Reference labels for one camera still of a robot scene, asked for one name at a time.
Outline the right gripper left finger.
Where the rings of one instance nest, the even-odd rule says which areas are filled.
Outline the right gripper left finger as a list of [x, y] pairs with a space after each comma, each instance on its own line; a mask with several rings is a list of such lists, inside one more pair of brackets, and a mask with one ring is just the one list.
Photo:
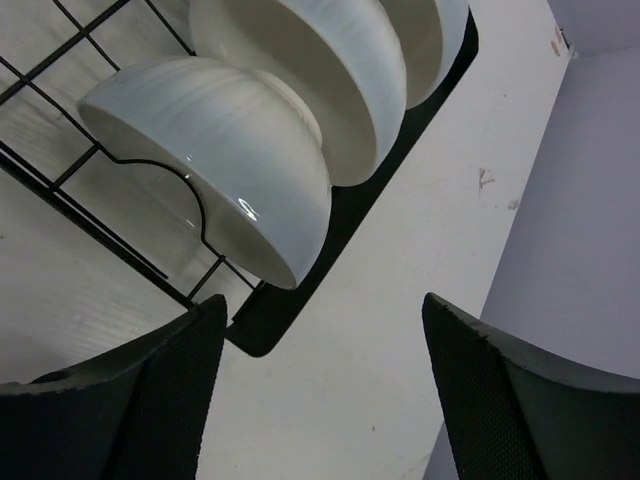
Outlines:
[[3, 384], [2, 478], [195, 478], [227, 318], [214, 295], [94, 358]]

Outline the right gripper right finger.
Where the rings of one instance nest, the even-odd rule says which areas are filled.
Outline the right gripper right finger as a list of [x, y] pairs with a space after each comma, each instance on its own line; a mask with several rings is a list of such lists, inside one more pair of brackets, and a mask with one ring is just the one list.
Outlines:
[[434, 293], [422, 320], [458, 478], [638, 478], [638, 380], [543, 350]]

